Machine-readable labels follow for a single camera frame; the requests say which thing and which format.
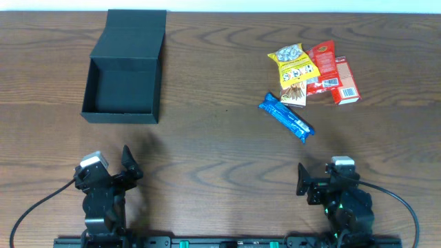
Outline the blue Oreo cookie pack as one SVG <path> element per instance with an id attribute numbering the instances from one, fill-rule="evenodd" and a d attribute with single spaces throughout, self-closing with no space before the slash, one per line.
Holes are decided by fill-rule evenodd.
<path id="1" fill-rule="evenodd" d="M 271 92 L 266 93 L 263 102 L 258 107 L 283 124 L 302 143 L 305 143 L 309 136 L 315 134 L 315 130 L 310 124 L 283 105 Z"/>

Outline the black gift box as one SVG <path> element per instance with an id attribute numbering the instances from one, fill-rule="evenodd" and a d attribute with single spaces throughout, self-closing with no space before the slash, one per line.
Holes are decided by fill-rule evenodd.
<path id="1" fill-rule="evenodd" d="M 108 10 L 90 53 L 87 122 L 158 123 L 166 21 L 166 10 Z"/>

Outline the brown Pocky box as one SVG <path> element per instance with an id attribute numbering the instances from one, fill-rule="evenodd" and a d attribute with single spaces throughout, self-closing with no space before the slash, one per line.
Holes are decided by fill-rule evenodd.
<path id="1" fill-rule="evenodd" d="M 295 83 L 280 89 L 280 102 L 294 107 L 305 107 L 307 98 L 307 86 L 305 82 Z"/>

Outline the red cardboard snack box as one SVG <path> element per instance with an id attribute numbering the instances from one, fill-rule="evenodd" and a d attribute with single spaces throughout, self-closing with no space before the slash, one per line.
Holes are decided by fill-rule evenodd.
<path id="1" fill-rule="evenodd" d="M 342 85 L 331 91 L 334 102 L 336 105 L 355 103 L 361 96 L 346 57 L 337 57 L 336 65 Z"/>

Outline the yellow Hacks candy bag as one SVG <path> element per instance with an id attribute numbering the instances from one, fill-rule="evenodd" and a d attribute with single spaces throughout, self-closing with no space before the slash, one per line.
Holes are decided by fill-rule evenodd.
<path id="1" fill-rule="evenodd" d="M 280 86 L 284 89 L 321 75 L 302 43 L 285 46 L 267 56 L 278 66 Z"/>

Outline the red snack bag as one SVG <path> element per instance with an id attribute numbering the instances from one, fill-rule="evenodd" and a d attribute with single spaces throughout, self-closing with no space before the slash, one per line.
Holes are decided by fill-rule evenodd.
<path id="1" fill-rule="evenodd" d="M 320 76 L 307 79 L 307 96 L 332 91 L 342 86 L 336 65 L 335 43 L 324 41 L 306 51 Z"/>

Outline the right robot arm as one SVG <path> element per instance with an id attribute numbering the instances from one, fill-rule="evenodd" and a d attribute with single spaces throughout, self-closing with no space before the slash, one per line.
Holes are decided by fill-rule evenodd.
<path id="1" fill-rule="evenodd" d="M 325 172 L 328 178 L 314 178 L 299 163 L 296 194 L 307 195 L 309 205 L 323 206 L 331 229 L 328 247 L 367 247 L 375 217 L 371 195 L 358 188 L 360 175 L 355 164 L 330 162 Z"/>

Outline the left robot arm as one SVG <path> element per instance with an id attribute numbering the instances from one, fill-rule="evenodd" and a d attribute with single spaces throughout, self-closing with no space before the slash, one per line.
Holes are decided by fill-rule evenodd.
<path id="1" fill-rule="evenodd" d="M 75 187 L 85 194 L 82 208 L 86 230 L 81 234 L 81 247 L 133 247 L 136 238 L 126 227 L 125 193 L 136 187 L 143 171 L 129 147 L 123 146 L 121 164 L 124 170 L 110 175 L 109 163 L 100 151 L 83 157 L 74 168 Z"/>

